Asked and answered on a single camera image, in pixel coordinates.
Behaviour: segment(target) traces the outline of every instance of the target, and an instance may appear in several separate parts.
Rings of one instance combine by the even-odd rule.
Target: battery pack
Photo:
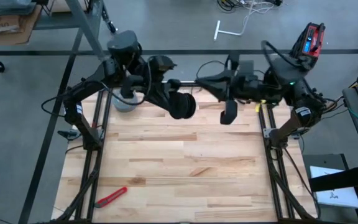
[[[293,58],[309,57],[311,59],[310,66],[313,68],[320,56],[325,28],[323,23],[317,25],[310,22],[292,47],[290,56]]]

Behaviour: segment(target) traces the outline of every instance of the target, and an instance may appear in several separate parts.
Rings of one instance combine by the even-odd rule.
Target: workbench
[[[224,103],[205,90],[194,90],[193,96],[198,106],[190,119],[175,120],[147,102],[129,113],[111,107],[96,200],[123,186],[128,191],[95,208],[92,222],[277,221],[255,104],[239,105],[233,124],[221,125]],[[96,99],[95,94],[82,101],[90,123]],[[273,112],[278,127],[290,117],[284,103]],[[73,141],[68,147],[81,144]],[[306,180],[298,141],[289,140],[287,149]],[[61,215],[78,193],[85,157],[82,148],[67,153],[52,218]],[[283,160],[291,191],[316,216],[313,199],[286,155]]]

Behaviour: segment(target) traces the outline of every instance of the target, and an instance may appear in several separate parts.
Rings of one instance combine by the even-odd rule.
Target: red box cutter
[[[94,206],[96,208],[103,208],[104,206],[108,205],[110,202],[112,202],[113,200],[117,199],[118,197],[120,197],[125,192],[127,192],[127,190],[128,190],[127,187],[123,187],[123,188],[117,190],[116,192],[112,193],[111,195],[98,200],[98,202],[96,202],[94,204]]]

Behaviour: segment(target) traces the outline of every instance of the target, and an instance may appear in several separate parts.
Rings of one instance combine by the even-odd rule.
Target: concrete floor
[[[239,31],[247,13],[238,9],[224,14],[213,0],[106,0],[111,19],[120,30],[132,29],[147,50],[163,49],[260,49],[267,39],[278,49],[290,49],[309,22],[326,25],[324,49],[358,49],[358,0],[286,0],[277,10],[253,14],[245,34],[234,37],[219,34],[213,42],[218,19],[221,28]],[[319,12],[310,13],[319,6]],[[1,47],[0,50],[70,50],[76,29],[35,31],[25,45]],[[101,24],[99,40],[106,48],[111,38]],[[84,38],[80,50],[90,50]],[[224,60],[225,55],[169,55],[178,64],[166,78],[194,80],[198,67],[210,60]],[[242,55],[255,60],[255,68],[265,70],[262,55]],[[0,218],[17,223],[44,138],[49,116],[40,104],[56,95],[66,66],[67,56],[0,57],[7,67],[0,75]],[[77,57],[69,84],[92,74],[98,59]],[[219,73],[219,65],[208,65],[200,73]],[[327,97],[335,98],[358,76],[358,54],[322,55],[307,76],[310,85]],[[59,119],[56,130],[68,129]],[[358,166],[358,136],[349,113],[325,119],[305,135],[305,154],[344,153],[350,167]],[[30,222],[49,220],[67,143],[56,134],[52,139],[47,163],[30,216]],[[351,210],[323,208],[323,219],[356,222]]]

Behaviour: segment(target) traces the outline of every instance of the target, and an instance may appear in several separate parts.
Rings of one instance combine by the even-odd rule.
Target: wooden table
[[[94,222],[277,221],[255,104],[239,105],[236,120],[226,126],[219,123],[223,103],[205,90],[193,95],[198,107],[191,119],[175,120],[150,103],[130,113],[111,107],[96,200],[123,186],[128,192],[106,207],[95,208]],[[88,121],[95,104],[96,95],[83,101]],[[282,104],[274,114],[280,127],[290,110]],[[306,180],[298,141],[288,144]],[[67,154],[52,218],[78,192],[85,154],[82,148]],[[291,191],[315,215],[313,199],[288,157],[283,160]],[[283,197],[281,204],[287,214]]]

